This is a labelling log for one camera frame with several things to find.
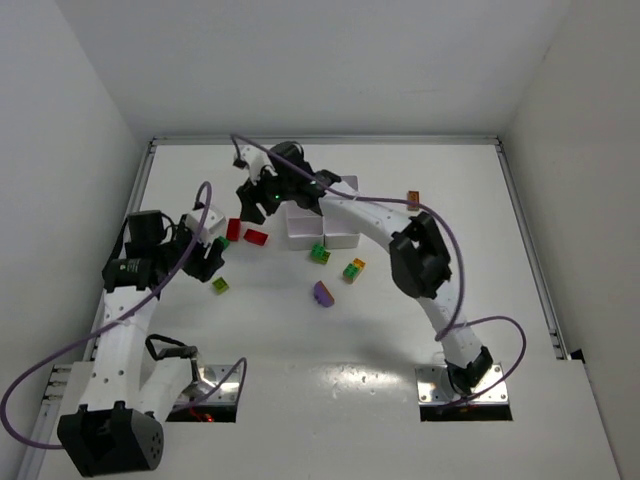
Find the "red arch lego brick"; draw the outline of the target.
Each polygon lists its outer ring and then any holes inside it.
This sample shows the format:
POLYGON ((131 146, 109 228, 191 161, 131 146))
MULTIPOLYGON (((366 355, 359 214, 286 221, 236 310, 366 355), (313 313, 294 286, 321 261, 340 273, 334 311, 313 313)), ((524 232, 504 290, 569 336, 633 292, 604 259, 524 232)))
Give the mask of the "red arch lego brick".
POLYGON ((264 246, 268 238, 268 234, 251 228, 248 228, 244 233, 244 240, 257 246, 264 246))

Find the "orange lego brick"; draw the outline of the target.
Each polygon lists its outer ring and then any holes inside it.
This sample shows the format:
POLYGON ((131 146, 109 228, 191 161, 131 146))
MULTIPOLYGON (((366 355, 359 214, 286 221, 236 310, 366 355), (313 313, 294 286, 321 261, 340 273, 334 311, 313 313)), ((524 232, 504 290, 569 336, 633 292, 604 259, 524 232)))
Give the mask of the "orange lego brick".
POLYGON ((407 192, 407 210, 408 211, 420 210, 420 196, 418 191, 409 190, 407 192))

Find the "yellow-green lego brick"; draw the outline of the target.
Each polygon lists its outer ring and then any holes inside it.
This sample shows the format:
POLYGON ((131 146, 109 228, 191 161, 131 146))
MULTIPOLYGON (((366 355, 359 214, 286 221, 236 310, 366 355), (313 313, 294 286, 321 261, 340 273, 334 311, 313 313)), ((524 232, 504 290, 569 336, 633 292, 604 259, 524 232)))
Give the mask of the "yellow-green lego brick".
POLYGON ((212 287, 217 295, 220 295, 229 290, 229 284, 223 277, 218 277, 213 280, 212 287))

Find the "small green lego brick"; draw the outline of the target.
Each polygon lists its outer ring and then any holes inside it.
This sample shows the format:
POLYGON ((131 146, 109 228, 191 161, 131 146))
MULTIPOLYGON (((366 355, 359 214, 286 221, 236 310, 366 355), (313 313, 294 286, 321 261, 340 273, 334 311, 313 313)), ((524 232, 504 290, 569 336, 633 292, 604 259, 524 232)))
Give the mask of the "small green lego brick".
POLYGON ((230 241, 223 236, 218 236, 215 242, 221 246, 222 250, 226 250, 230 245, 230 241))

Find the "green and yellow lego stack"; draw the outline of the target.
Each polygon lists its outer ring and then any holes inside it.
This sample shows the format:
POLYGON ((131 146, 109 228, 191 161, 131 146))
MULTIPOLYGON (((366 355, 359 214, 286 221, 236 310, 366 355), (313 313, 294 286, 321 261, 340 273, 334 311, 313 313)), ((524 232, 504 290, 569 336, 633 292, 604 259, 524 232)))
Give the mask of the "green and yellow lego stack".
POLYGON ((330 259, 331 252, 323 244, 314 244, 310 250, 310 258, 313 262, 326 265, 330 259))

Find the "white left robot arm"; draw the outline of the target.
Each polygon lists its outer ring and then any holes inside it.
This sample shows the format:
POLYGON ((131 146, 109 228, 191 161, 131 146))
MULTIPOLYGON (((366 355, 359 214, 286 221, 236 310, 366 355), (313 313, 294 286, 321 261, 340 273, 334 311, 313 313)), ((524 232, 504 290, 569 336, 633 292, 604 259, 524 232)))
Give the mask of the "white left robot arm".
POLYGON ((102 271, 103 321, 77 410, 60 417, 58 438, 83 477, 152 471, 163 424, 175 404, 204 394, 196 347, 167 339, 155 350, 149 327, 159 286, 171 271, 205 283, 223 266, 217 229, 224 214, 198 203, 173 222, 159 210, 129 215, 102 271))

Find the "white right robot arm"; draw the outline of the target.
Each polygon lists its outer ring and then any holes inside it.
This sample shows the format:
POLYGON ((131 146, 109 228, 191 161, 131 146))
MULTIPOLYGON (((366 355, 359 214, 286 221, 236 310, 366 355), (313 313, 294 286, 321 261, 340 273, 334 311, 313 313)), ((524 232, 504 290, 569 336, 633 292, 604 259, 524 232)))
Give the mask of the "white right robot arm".
POLYGON ((454 391, 471 396, 493 359, 465 323, 465 278, 451 270, 462 255, 446 222, 424 207, 414 213, 394 210, 389 198, 362 195, 341 176, 313 170, 295 141, 265 148, 235 136, 232 143, 234 166, 248 174, 236 191, 242 220, 263 224, 282 203, 293 202, 381 246, 389 254, 394 284, 419 303, 431 322, 454 391))

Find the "green orange lego stack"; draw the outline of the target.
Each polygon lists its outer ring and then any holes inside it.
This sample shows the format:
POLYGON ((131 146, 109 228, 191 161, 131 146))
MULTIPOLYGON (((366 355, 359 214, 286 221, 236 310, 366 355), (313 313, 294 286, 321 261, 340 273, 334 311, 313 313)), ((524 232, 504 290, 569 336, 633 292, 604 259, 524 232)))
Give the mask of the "green orange lego stack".
POLYGON ((343 279, 353 284, 366 267, 366 263, 359 258, 354 258, 343 270, 343 279))

